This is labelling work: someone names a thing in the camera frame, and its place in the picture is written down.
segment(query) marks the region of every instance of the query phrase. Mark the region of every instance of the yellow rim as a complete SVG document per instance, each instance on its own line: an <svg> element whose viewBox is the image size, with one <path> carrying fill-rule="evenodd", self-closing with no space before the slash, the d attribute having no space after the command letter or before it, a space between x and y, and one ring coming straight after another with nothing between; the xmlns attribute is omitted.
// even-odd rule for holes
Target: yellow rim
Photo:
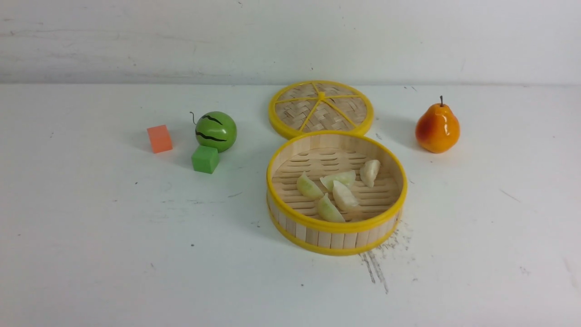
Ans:
<svg viewBox="0 0 581 327"><path fill-rule="evenodd" d="M345 115L344 112L342 112L339 108L337 108L336 106L332 105L329 103L329 101L326 101L327 98L323 98L323 99L319 99L317 97L313 97L313 98L297 98L297 99L287 99L287 100L281 100L281 101L277 101L278 98L285 92L287 92L288 90L290 90L291 88L295 88L297 86L301 86L301 85L305 85L305 84L312 84L313 87L315 88L315 91L317 90L317 87L315 86L315 83L322 83L322 84L331 84L331 85L336 85L336 86L340 86L343 88L348 89L349 91L355 93L355 95L332 95L328 98L361 98L363 100L363 103L365 103L365 106L367 107L367 115L365 116L365 119L361 122L361 124L356 125L355 123L353 123L351 121L351 119L349 119L347 117L347 115ZM296 130L294 128L291 128L290 126L288 126L287 124L285 124L277 115L277 112L275 110L276 104L277 103L282 103L282 102L289 102L289 101L299 101L299 100L318 100L317 104L315 104L313 106L313 108L311 109L311 112L309 113L309 116L305 119L303 125L301 126L301 128L299 130ZM316 81L303 81L300 83L295 83L293 85L289 85L283 89L281 89L278 93L276 93L274 95L274 97L271 99L269 105L268 105L268 119L270 120L270 124L272 125L272 128L274 128L274 130L277 131L278 134L282 135L283 137L287 138L287 139L292 139L294 137L303 135L304 132L302 132L304 126L306 125L306 123L309 121L309 119L311 118L311 115L315 112L315 110L317 109L317 106L320 103L326 103L327 105L329 105L332 109L334 109L335 111L337 111L337 113L339 113L343 118L345 118L345 120L350 123L351 125L354 126L354 128L352 130L349 130L349 133L352 134L358 134L358 135L364 135L365 133L367 133L367 131L369 131L369 129L371 128L371 125L373 123L373 117L374 117L374 111L373 111L373 106L371 105L371 102L369 101L369 99L361 92L359 92L359 90L345 85L345 84L341 84L341 83L337 83L334 81L325 81L325 80L316 80Z"/></svg>
<svg viewBox="0 0 581 327"><path fill-rule="evenodd" d="M314 245L309 244L303 240L297 239L295 236L292 236L289 232L287 232L284 228L282 228L281 224L279 224L274 219L274 215L272 214L270 207L268 208L268 214L270 214L270 220L272 221L274 226L278 229L278 231L284 237L286 237L286 239L295 243L297 246L299 246L305 250L309 250L309 251L320 253L320 254L326 254L326 255L353 255L353 254L363 253L363 252L369 251L373 248L376 248L376 247L380 246L383 242L385 242L393 234L393 232L397 229L397 225L399 224L399 222L401 220L401 215L400 215L400 218L396 221L395 224L393 224L393 227L391 228L391 230L389 230L389 232L387 232L383 237L381 237L377 241L370 243L370 244L367 244L366 246L356 247L356 248L326 248L326 247L314 246Z"/></svg>
<svg viewBox="0 0 581 327"><path fill-rule="evenodd" d="M403 187L401 189L401 194L400 194L399 198L392 205L391 208L389 208L387 211L384 211L381 214L379 214L373 218L369 218L369 219L366 219L366 220L361 221L361 222L335 223L335 222L320 221L318 219L314 219L314 218L311 218L309 216L305 216L305 215L293 210L287 203L285 203L280 198L280 196L277 194L277 192L274 191L274 185L272 183L272 180L270 178L268 178L271 174L274 159L279 156L279 154L281 153L282 150L284 150L286 147L288 147L289 145L291 145L295 141L298 141L302 138L311 137L311 136L315 136L315 135L322 135L322 134L342 134L342 135L346 135L346 136L350 136L350 137L360 138L364 141L370 142L373 145L379 147L381 150L387 152L390 157L392 157L393 161L396 163L398 169L401 171L401 174L403 176ZM285 144L282 145L282 147L280 147L274 153L274 155L270 159L270 162L268 163L268 168L266 170L266 183L268 185L268 192L270 193L273 202L278 207L278 209L282 211L282 213L285 216L291 218L295 222L300 223L308 228L316 229L316 230L319 230L321 232L327 232L327 233L358 233L358 232L364 232L366 230L369 230L369 229L372 229L376 226L379 226L382 223L389 220L390 218L392 218L393 216L395 216L400 211L400 209L403 207L403 204L406 200L406 195L407 195L406 172L403 169L403 166L401 165L401 162L397 159L397 157L391 151L389 151L386 147L384 147L382 144L380 144L380 143L378 143L378 142L376 142L368 137L356 135L356 134L353 134L351 132L346 132L346 131L315 131L312 133L303 134L299 137L296 137L295 139L287 141Z"/></svg>

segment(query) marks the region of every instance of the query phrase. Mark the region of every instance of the orange cube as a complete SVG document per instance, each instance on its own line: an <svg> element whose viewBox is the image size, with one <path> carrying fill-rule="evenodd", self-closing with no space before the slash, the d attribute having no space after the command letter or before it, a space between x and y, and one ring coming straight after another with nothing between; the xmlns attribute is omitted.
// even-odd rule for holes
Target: orange cube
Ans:
<svg viewBox="0 0 581 327"><path fill-rule="evenodd" d="M167 131L166 125L150 127L147 129L149 142L153 153L160 153L173 149L171 145L170 132Z"/></svg>

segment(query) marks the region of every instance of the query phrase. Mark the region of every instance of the white wall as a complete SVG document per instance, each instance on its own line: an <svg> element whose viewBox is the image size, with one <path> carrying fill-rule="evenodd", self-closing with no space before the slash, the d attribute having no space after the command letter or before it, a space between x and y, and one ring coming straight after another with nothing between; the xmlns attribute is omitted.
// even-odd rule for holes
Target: white wall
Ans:
<svg viewBox="0 0 581 327"><path fill-rule="evenodd" d="M0 81L581 84L580 0L2 0Z"/></svg>

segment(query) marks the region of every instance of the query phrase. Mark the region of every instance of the watermelon stripe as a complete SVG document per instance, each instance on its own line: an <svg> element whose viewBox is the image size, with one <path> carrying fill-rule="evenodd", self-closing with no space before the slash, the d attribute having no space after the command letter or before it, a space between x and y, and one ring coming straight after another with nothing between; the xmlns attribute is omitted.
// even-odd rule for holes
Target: watermelon stripe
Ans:
<svg viewBox="0 0 581 327"><path fill-rule="evenodd" d="M207 136L207 135L204 135L203 133L200 133L199 131L196 132L196 135L200 135L201 137L203 137L203 138L205 138L207 140L213 140L213 141L216 141L216 142L226 142L226 140L220 140L219 138L215 138L215 137L212 137L212 136Z"/></svg>
<svg viewBox="0 0 581 327"><path fill-rule="evenodd" d="M208 118L210 120L213 120L213 121L217 122L218 124L220 124L222 126L224 125L224 124L220 123L220 121L218 119L216 119L216 118L214 118L214 117L212 117L210 115L203 115L200 119L204 119L204 118Z"/></svg>

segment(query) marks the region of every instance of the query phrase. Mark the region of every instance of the watermelon stem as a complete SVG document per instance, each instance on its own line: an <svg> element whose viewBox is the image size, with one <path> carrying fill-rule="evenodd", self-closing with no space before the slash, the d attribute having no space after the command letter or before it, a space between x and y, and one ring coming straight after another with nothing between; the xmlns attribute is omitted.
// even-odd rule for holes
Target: watermelon stem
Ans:
<svg viewBox="0 0 581 327"><path fill-rule="evenodd" d="M194 124L194 125L197 125L197 124L196 124L196 119L194 118L194 115L193 115L193 112L191 112L191 111L190 111L189 113L191 113L191 114L192 114L192 122L193 122L193 124Z"/></svg>

